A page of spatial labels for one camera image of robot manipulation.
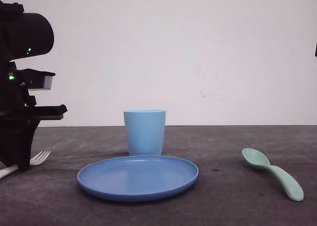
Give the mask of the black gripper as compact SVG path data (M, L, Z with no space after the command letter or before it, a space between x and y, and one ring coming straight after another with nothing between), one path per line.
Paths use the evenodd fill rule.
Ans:
M0 63L0 161L7 167L31 157L36 128L42 120L61 120L66 105L38 106L29 94L23 69Z

